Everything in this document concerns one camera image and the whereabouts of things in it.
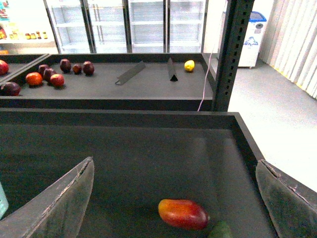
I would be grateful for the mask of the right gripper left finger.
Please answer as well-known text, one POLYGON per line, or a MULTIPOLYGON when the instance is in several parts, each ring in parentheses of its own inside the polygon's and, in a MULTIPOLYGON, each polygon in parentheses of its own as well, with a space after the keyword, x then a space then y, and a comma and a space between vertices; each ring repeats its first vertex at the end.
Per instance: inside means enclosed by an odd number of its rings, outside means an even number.
POLYGON ((94 182, 94 161, 87 157, 24 206, 0 222, 2 238, 75 238, 94 182))

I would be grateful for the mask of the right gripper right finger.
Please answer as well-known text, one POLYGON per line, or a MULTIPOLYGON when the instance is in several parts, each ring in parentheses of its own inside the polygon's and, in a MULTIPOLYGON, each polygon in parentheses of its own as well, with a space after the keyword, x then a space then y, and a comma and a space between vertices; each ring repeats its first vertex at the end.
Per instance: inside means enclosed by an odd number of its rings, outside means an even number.
POLYGON ((317 193, 266 160, 256 167, 258 187, 280 238, 317 236, 317 193))

